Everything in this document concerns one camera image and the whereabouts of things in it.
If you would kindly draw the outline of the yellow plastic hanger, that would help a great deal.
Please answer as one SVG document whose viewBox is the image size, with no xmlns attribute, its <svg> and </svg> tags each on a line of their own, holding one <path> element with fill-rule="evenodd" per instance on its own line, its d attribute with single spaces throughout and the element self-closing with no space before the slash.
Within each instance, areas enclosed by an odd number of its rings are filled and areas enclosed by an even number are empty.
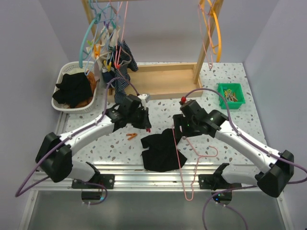
<svg viewBox="0 0 307 230">
<path fill-rule="evenodd" d="M 207 21 L 210 22 L 210 31 L 212 36 L 213 55 L 215 55 L 215 62 L 220 62 L 222 55 L 222 36 L 219 25 L 219 14 L 223 5 L 223 0 L 205 0 L 205 12 L 207 13 Z"/>
</svg>

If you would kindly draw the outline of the orange clothespin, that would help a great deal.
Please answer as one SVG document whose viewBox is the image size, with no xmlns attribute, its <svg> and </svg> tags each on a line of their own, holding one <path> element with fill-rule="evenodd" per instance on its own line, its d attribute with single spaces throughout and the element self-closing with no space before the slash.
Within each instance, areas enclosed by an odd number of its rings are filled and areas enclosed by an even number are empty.
<svg viewBox="0 0 307 230">
<path fill-rule="evenodd" d="M 128 140 L 132 140 L 133 138 L 137 137 L 137 133 L 128 133 L 126 136 L 128 137 Z"/>
</svg>

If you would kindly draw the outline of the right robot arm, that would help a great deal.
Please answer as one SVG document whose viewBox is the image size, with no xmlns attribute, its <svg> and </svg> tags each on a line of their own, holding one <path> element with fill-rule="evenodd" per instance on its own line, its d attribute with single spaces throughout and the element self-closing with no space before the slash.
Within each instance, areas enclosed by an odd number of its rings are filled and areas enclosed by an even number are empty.
<svg viewBox="0 0 307 230">
<path fill-rule="evenodd" d="M 211 190 L 231 188 L 236 184 L 257 186 L 271 197 L 278 197 L 294 175 L 294 156 L 288 150 L 280 152 L 257 141 L 223 113 L 207 113 L 196 100 L 180 107 L 173 116 L 175 137 L 209 135 L 237 150 L 254 165 L 221 164 L 214 173 L 199 176 L 200 187 Z"/>
</svg>

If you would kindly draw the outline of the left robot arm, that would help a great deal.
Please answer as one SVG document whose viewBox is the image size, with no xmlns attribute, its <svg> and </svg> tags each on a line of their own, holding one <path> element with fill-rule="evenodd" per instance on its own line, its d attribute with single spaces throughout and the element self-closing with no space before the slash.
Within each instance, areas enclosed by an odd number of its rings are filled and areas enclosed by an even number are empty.
<svg viewBox="0 0 307 230">
<path fill-rule="evenodd" d="M 103 176 L 89 162 L 72 158 L 80 149 L 94 140 L 109 135 L 127 124 L 150 131 L 148 94 L 128 95 L 121 104 L 107 108 L 91 122 L 71 132 L 47 134 L 36 156 L 36 163 L 55 183 L 66 178 L 75 180 L 73 188 L 105 188 Z"/>
</svg>

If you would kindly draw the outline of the black underwear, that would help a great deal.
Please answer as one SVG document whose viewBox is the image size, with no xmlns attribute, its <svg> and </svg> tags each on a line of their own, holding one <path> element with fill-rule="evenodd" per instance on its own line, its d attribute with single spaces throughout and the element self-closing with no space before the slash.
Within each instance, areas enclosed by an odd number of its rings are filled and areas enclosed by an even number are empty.
<svg viewBox="0 0 307 230">
<path fill-rule="evenodd" d="M 52 98 L 59 104 L 67 104 L 69 108 L 80 108 L 88 105 L 93 98 L 90 83 L 84 72 L 64 74 L 61 83 Z"/>
<path fill-rule="evenodd" d="M 141 139 L 143 166 L 153 172 L 167 172 L 181 168 L 187 158 L 176 149 L 182 133 L 165 129 L 161 134 L 148 135 Z"/>
</svg>

